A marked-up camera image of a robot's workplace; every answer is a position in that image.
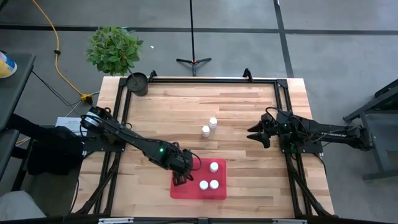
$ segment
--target white cup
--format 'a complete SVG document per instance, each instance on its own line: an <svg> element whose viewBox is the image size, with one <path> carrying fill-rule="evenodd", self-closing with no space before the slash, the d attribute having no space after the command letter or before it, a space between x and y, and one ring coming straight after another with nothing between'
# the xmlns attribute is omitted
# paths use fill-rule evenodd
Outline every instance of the white cup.
<svg viewBox="0 0 398 224"><path fill-rule="evenodd" d="M210 128L209 128L209 126L204 126L204 127L202 127L202 129L201 129L201 135L203 136L203 137L205 137L205 138L207 138L209 135L210 135Z"/></svg>
<svg viewBox="0 0 398 224"><path fill-rule="evenodd" d="M212 162L210 164L210 172L217 172L217 170L218 170L218 163Z"/></svg>
<svg viewBox="0 0 398 224"><path fill-rule="evenodd" d="M215 129L217 127L217 118L210 118L209 127Z"/></svg>
<svg viewBox="0 0 398 224"><path fill-rule="evenodd" d="M210 181L210 188L215 190L218 188L218 181L217 180L212 180Z"/></svg>
<svg viewBox="0 0 398 224"><path fill-rule="evenodd" d="M207 183L207 181L203 180L199 183L199 187L202 190L206 190L209 187L209 184Z"/></svg>

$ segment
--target wooden tabletop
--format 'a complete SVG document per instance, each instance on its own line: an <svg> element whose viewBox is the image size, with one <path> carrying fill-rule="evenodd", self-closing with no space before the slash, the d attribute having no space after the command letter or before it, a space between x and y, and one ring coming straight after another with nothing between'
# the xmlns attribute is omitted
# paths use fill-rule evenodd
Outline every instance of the wooden tabletop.
<svg viewBox="0 0 398 224"><path fill-rule="evenodd" d="M113 108L118 83L119 77L104 77L98 106ZM294 113L312 118L303 79L291 78L288 84ZM277 137L271 138L268 149L246 138L247 128L260 120L268 106L276 106L274 88L269 84L151 83L147 96L133 95L127 117L133 131L148 138L178 141L182 149L191 149L200 157L227 160L227 199L172 199L171 171L157 167L141 151L128 146L121 157L112 216L294 217L285 157ZM201 127L211 117L218 119L217 128L209 138L203 138ZM103 157L103 152L96 152L83 162L74 210L97 187ZM309 189L333 213L321 162L314 155L303 154L303 164ZM304 211L302 194L298 192Z"/></svg>

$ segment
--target tripod stand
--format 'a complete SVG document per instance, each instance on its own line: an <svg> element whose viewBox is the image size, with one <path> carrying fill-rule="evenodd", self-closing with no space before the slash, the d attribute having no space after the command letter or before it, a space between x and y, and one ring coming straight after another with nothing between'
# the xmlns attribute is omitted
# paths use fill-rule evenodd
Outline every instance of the tripod stand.
<svg viewBox="0 0 398 224"><path fill-rule="evenodd" d="M190 6L190 12L191 12L192 61L185 60L185 59L179 59L179 58L177 58L176 61L185 62L185 63L190 64L192 66L192 76L195 77L197 75L197 65L200 62L209 62L209 61L211 61L211 58L204 58L204 59L200 59L200 60L195 60L195 42L193 40L192 0L189 0L189 6Z"/></svg>

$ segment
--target black pot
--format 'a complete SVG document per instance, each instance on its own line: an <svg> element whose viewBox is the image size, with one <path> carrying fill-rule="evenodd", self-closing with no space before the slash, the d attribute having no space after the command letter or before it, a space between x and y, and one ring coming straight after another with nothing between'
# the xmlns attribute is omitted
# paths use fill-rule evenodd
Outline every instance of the black pot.
<svg viewBox="0 0 398 224"><path fill-rule="evenodd" d="M145 96L148 93L148 78L141 72L134 72L127 78L127 88L137 96Z"/></svg>

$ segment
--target floor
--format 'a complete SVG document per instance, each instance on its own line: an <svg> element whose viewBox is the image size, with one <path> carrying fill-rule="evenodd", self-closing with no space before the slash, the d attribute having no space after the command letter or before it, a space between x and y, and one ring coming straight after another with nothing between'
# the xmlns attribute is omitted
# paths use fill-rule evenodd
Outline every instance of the floor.
<svg viewBox="0 0 398 224"><path fill-rule="evenodd" d="M135 35L144 40L144 49L135 71L147 75L151 70L161 76L191 75L189 67L175 62L175 58L192 57L189 29L180 29L190 26L188 1L37 2L57 26L137 27ZM273 0L193 0L195 27L213 28L199 29L195 34L196 58L213 58L199 68L198 76L240 77L247 67L255 77L304 78L313 118L331 124L344 124L341 119L344 115L397 78L397 1L279 0L279 3L280 14L275 13ZM47 21L32 2L12 0L0 12L0 24L47 26ZM275 32L283 26L286 32ZM292 30L306 31L292 34L297 33ZM324 34L330 30L342 35ZM79 90L98 91L104 74L87 63L84 54L93 33L60 31L58 34L61 71ZM68 101L78 101L77 93L54 70L53 32L2 30L0 43L6 52L36 54L36 73ZM77 112L85 113L87 109L81 105ZM58 116L69 111L33 76L17 106L18 114L39 124L53 124ZM372 154L329 144L324 160L337 215L398 223L398 178L362 181L362 175L376 171ZM9 163L0 192L11 188L17 167L17 161ZM41 175L25 184L45 213L59 215L70 206L76 178L77 172L67 177ZM68 193L59 196L60 192Z"/></svg>

